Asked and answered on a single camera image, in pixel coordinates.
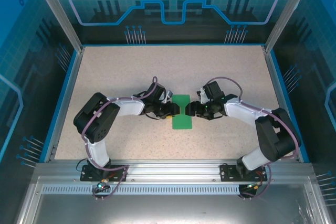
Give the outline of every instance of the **beige tabletop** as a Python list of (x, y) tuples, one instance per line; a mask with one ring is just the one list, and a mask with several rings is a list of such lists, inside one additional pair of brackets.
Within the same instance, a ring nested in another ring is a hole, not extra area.
[[(87, 47), (72, 93), (55, 159), (86, 157), (73, 125), (75, 115), (96, 92), (125, 97), (148, 89), (152, 77), (174, 94), (196, 91), (209, 79), (227, 76), (244, 89), (243, 100), (275, 109), (278, 102), (260, 46)], [(234, 84), (218, 80), (225, 94), (239, 94)], [(122, 116), (106, 137), (111, 159), (239, 158), (258, 146), (255, 129), (223, 117), (192, 118), (192, 130), (173, 130), (172, 119)]]

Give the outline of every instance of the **green object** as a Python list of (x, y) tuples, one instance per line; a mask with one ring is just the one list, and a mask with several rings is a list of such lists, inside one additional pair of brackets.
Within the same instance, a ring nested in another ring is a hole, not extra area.
[(173, 130), (192, 129), (191, 116), (185, 114), (185, 107), (190, 103), (190, 96), (187, 94), (174, 94), (173, 102), (180, 106), (180, 114), (173, 117)]

